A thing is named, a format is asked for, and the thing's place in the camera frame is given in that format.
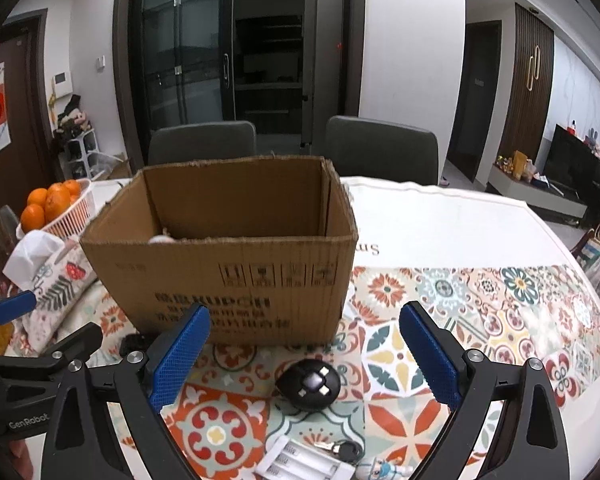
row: screw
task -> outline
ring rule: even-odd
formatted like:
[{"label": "screw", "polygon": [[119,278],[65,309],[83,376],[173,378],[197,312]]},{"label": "screw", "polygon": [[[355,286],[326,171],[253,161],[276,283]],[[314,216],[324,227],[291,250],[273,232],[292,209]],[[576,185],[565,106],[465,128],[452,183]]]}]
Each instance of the screw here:
[{"label": "screw", "polygon": [[126,360],[129,361],[131,364],[139,363],[140,361],[142,361],[142,359],[144,359],[144,354],[139,350],[135,350],[131,352],[128,356],[126,356]]},{"label": "screw", "polygon": [[484,354],[479,350],[469,350],[466,355],[469,358],[469,361],[473,361],[474,363],[479,363],[484,359]]},{"label": "screw", "polygon": [[69,368],[70,372],[77,372],[80,368],[82,368],[82,361],[80,361],[80,359],[74,359],[69,363],[67,368]]},{"label": "screw", "polygon": [[534,370],[542,370],[544,368],[542,361],[536,357],[529,359],[529,366],[531,366]]}]

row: gray chair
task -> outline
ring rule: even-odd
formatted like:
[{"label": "gray chair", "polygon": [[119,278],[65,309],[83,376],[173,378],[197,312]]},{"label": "gray chair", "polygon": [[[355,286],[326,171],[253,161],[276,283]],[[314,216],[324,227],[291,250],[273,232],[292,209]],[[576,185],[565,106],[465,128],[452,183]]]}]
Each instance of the gray chair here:
[{"label": "gray chair", "polygon": [[0,220],[2,220],[2,225],[7,231],[9,238],[15,244],[18,243],[18,238],[16,237],[16,229],[18,224],[20,224],[20,219],[16,216],[16,213],[13,212],[13,209],[8,205],[3,205],[0,208]]},{"label": "gray chair", "polygon": [[438,184],[438,140],[413,126],[335,116],[326,130],[325,153],[340,176]]},{"label": "gray chair", "polygon": [[249,121],[223,121],[163,128],[149,144],[149,165],[256,154],[256,128]]}]

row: cardboard box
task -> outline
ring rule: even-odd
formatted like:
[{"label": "cardboard box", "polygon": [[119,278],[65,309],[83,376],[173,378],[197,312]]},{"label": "cardboard box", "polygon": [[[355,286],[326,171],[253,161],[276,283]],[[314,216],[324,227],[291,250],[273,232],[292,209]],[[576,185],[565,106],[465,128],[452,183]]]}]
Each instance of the cardboard box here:
[{"label": "cardboard box", "polygon": [[[149,245],[163,228],[186,239]],[[81,244],[140,332],[199,301],[210,342],[293,345],[332,339],[357,240],[330,161],[266,156],[145,168]]]}]

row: key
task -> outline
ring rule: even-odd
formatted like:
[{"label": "key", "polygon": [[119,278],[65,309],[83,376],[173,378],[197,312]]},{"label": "key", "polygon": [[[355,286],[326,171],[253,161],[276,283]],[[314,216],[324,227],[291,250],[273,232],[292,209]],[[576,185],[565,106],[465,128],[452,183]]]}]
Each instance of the key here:
[{"label": "key", "polygon": [[314,442],[319,447],[336,456],[341,462],[357,464],[362,458],[362,446],[352,440],[339,440],[338,442]]}]

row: black round object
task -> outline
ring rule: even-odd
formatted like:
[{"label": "black round object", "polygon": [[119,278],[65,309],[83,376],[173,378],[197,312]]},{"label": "black round object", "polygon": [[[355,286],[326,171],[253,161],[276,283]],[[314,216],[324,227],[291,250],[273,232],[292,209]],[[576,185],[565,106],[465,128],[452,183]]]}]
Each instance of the black round object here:
[{"label": "black round object", "polygon": [[340,376],[320,359],[303,359],[280,376],[276,388],[298,410],[320,412],[338,398]]}]

